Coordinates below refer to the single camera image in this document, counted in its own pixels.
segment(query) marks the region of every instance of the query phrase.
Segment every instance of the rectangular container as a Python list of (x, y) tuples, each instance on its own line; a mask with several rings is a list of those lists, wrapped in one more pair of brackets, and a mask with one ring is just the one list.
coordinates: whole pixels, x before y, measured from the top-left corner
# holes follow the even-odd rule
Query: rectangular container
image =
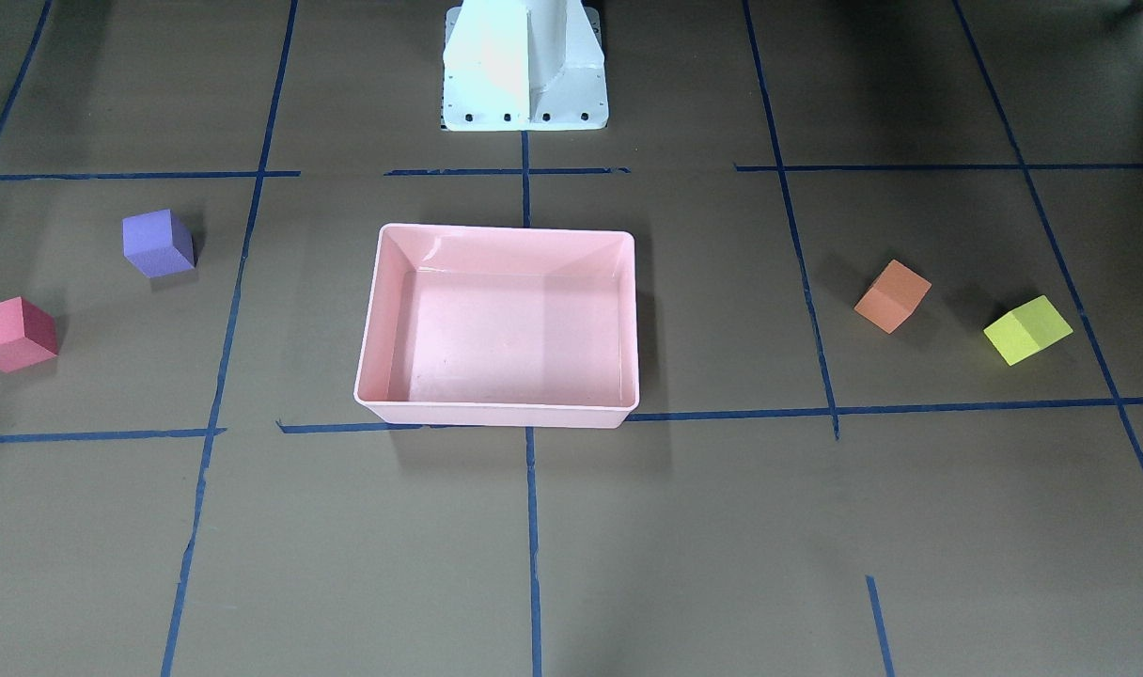
[(353, 396), (387, 423), (616, 428), (639, 404), (628, 232), (390, 223)]

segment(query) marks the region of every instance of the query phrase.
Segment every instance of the red-pink block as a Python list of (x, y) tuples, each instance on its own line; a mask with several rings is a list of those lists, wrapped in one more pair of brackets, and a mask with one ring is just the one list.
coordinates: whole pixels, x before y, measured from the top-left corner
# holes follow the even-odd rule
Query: red-pink block
[(0, 301), (0, 372), (57, 357), (53, 318), (21, 296)]

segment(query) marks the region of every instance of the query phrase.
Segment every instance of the yellow cube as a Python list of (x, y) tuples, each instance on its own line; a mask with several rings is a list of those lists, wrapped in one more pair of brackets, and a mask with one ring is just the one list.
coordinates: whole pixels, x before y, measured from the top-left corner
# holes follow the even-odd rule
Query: yellow cube
[(1012, 366), (1071, 333), (1073, 327), (1047, 296), (1028, 301), (985, 327), (985, 336)]

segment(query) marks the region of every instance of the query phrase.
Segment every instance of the block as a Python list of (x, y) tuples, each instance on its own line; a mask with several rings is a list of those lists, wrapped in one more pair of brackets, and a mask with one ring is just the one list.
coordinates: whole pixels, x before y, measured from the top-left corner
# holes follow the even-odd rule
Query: block
[(125, 257), (146, 278), (192, 270), (192, 232), (170, 209), (125, 218)]
[(860, 303), (855, 304), (855, 312), (887, 334), (893, 334), (914, 312), (928, 288), (932, 284), (921, 276), (897, 261), (890, 261)]
[(1013, 366), (1073, 333), (1047, 296), (1039, 296), (985, 327), (985, 336)]
[(57, 357), (53, 318), (21, 296), (0, 301), (0, 372)]

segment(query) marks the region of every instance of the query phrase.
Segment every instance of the purple cube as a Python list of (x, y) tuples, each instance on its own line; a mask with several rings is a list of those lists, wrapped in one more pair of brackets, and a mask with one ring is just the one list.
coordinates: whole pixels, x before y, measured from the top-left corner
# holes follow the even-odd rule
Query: purple cube
[(146, 278), (192, 270), (192, 234), (170, 209), (125, 220), (125, 257)]

